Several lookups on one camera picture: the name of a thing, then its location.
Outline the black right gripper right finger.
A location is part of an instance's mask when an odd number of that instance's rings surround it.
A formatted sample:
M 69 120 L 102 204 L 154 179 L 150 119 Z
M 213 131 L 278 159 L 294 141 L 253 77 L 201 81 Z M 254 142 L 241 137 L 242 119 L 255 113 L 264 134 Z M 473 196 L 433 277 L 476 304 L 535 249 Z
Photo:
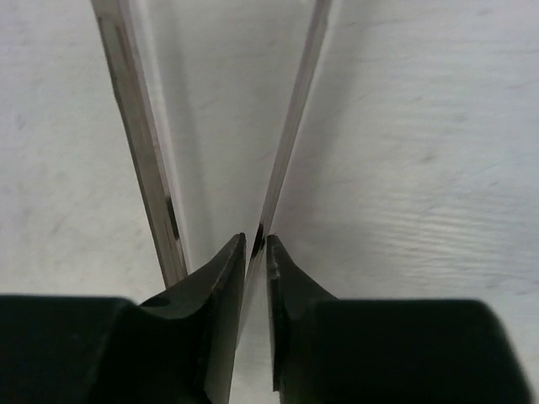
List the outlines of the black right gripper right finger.
M 494 312 L 478 300 L 343 300 L 267 239 L 273 388 L 283 403 L 529 403 Z

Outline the metal serving tongs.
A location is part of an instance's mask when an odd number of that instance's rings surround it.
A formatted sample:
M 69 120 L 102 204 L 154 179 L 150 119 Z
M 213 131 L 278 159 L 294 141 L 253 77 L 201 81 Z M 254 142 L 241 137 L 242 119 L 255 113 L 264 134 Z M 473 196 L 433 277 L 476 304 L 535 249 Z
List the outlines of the metal serving tongs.
M 248 261 L 239 320 L 241 328 L 245 327 L 248 320 L 263 250 L 269 245 L 270 229 L 317 70 L 332 5 L 330 1 L 317 1 L 312 9 L 259 228 Z M 131 7 L 127 1 L 94 1 L 92 7 L 163 281 L 167 287 L 171 287 L 186 278 L 188 272 L 182 242 L 173 234 L 173 225 L 177 221 L 169 214 L 167 198 L 170 189 L 163 169 L 163 155 L 157 140 L 155 119 L 136 43 Z

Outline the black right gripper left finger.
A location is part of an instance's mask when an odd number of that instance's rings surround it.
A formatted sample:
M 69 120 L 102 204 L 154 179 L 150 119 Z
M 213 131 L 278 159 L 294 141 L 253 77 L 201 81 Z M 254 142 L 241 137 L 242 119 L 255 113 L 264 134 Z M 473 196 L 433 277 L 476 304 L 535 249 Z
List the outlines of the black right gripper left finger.
M 226 403 L 246 238 L 141 304 L 121 297 L 3 295 L 4 403 Z

